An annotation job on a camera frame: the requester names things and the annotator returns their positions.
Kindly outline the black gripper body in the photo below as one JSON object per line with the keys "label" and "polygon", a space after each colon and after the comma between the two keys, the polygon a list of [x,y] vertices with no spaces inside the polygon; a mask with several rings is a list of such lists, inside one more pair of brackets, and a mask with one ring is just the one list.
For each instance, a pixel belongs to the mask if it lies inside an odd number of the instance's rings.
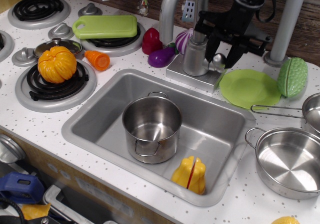
{"label": "black gripper body", "polygon": [[252,22],[254,13],[255,11],[235,6],[225,12],[202,10],[198,13],[199,20],[195,30],[204,34],[207,40],[214,33],[221,42],[231,46],[235,43],[245,44],[247,48],[244,53],[262,55],[272,38]]}

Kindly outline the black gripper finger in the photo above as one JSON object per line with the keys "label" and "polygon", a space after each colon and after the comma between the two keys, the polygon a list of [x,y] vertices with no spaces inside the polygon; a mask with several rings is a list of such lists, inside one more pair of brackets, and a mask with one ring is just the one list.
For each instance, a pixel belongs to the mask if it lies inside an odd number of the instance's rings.
{"label": "black gripper finger", "polygon": [[216,54],[217,49],[220,46],[221,39],[214,33],[212,33],[206,44],[205,58],[208,62],[213,60],[213,57]]}
{"label": "black gripper finger", "polygon": [[235,63],[242,57],[246,50],[246,45],[242,43],[235,43],[232,45],[225,62],[225,69],[232,68]]}

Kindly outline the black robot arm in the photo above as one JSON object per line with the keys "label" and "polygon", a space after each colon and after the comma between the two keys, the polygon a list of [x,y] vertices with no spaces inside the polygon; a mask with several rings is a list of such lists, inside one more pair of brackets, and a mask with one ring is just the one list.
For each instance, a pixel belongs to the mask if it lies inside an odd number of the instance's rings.
{"label": "black robot arm", "polygon": [[[233,0],[226,12],[200,11],[196,31],[207,38],[204,66],[210,71],[222,73],[232,68],[245,53],[263,56],[265,47],[272,38],[252,22],[256,17],[260,22],[271,21],[275,14],[267,19],[260,18],[260,9],[266,0]],[[273,9],[276,0],[272,1]]]}

